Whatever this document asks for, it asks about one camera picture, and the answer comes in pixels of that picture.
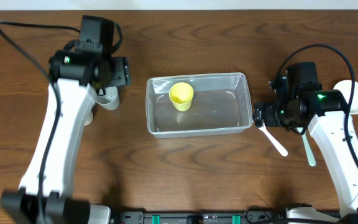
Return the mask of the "white plastic cup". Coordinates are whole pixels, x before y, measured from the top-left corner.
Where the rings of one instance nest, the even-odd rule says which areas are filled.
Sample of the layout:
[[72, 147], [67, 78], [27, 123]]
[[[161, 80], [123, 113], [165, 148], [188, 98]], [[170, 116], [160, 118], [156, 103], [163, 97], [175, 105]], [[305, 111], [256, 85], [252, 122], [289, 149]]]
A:
[[94, 118], [93, 112], [90, 111], [88, 117], [85, 120], [85, 126], [91, 124], [93, 121], [93, 118]]

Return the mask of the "grey plastic cup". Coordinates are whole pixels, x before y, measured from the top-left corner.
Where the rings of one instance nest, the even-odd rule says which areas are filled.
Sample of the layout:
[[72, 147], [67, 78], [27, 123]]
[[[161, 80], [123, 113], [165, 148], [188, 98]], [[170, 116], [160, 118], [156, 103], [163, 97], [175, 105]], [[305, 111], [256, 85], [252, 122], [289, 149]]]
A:
[[101, 88], [98, 91], [96, 102], [106, 110], [112, 111], [119, 107], [120, 99], [118, 89], [115, 86]]

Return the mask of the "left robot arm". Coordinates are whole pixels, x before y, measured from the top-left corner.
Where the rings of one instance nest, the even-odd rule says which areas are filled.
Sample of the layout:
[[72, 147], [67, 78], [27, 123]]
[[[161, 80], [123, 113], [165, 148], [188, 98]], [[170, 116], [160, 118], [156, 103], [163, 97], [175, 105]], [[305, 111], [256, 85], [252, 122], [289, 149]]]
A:
[[4, 191], [1, 208], [16, 223], [117, 223], [109, 206], [72, 198], [76, 157], [87, 119], [108, 88], [129, 85], [118, 23], [83, 16], [79, 37], [50, 57], [41, 70], [48, 104], [33, 158], [17, 191]]

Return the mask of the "yellow plastic cup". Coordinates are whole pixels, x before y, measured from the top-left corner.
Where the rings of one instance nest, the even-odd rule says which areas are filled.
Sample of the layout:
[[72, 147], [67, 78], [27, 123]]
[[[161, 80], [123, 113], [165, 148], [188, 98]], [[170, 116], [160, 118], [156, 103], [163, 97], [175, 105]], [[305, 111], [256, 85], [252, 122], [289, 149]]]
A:
[[174, 84], [169, 93], [169, 99], [173, 103], [174, 107], [181, 112], [190, 109], [194, 90], [192, 86], [185, 82]]

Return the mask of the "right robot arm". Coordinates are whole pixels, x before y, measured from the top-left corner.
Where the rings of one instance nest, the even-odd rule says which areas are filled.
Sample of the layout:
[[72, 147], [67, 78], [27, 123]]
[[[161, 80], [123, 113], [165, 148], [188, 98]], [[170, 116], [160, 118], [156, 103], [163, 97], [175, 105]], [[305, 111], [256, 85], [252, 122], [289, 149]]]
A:
[[290, 65], [271, 82], [277, 99], [254, 105], [252, 118], [264, 133], [281, 127], [309, 132], [321, 151], [338, 201], [338, 223], [358, 223], [358, 138], [346, 115], [349, 91], [324, 90], [314, 62]]

